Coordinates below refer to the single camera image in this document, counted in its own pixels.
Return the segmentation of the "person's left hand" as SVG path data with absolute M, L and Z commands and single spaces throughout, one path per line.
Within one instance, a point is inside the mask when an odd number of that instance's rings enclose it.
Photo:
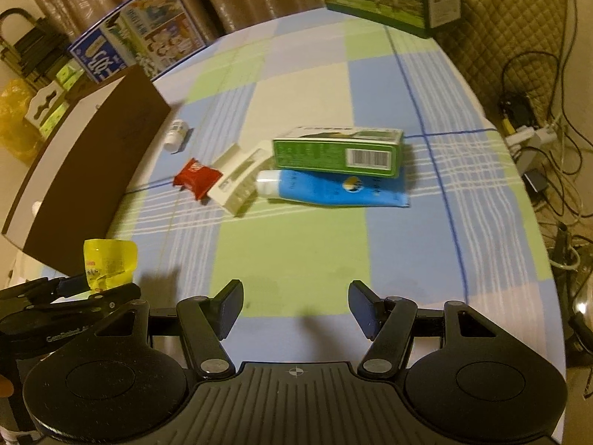
M 14 386 L 10 380 L 0 376 L 0 398 L 9 398 L 14 394 Z

